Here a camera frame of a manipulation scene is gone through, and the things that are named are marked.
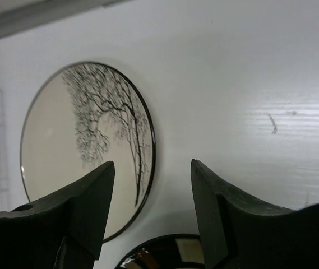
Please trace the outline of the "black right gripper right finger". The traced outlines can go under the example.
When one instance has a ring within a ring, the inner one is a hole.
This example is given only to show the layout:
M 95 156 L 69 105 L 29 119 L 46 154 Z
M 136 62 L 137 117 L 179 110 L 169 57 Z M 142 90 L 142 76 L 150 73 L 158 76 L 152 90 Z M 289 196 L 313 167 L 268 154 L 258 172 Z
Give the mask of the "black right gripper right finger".
M 319 268 L 319 203 L 273 205 L 195 159 L 191 184 L 206 268 Z

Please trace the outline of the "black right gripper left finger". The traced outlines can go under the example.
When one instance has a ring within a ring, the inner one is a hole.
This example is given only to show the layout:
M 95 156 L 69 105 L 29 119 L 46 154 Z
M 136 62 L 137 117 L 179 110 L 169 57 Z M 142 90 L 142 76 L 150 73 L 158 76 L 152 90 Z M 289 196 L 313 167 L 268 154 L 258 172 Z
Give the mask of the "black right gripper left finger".
M 114 186 L 107 161 L 79 180 L 0 212 L 0 268 L 93 268 Z

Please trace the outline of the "cream plate with tree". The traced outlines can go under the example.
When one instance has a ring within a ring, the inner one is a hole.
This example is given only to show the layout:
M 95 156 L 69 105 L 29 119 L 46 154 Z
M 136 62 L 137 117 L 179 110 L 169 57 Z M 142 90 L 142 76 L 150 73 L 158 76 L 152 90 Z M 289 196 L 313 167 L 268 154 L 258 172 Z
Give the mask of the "cream plate with tree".
M 104 241 L 124 233 L 151 191 L 155 128 L 140 90 L 123 71 L 81 61 L 53 73 L 35 94 L 22 126 L 20 169 L 29 201 L 107 161 L 115 180 Z

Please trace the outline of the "brown striped rim round plate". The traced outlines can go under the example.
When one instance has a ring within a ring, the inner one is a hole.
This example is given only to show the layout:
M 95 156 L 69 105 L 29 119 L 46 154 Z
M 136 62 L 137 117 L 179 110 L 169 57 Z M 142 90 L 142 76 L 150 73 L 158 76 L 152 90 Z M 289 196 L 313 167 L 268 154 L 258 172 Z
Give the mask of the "brown striped rim round plate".
M 116 268 L 204 268 L 200 236 L 169 234 L 150 239 L 128 252 Z

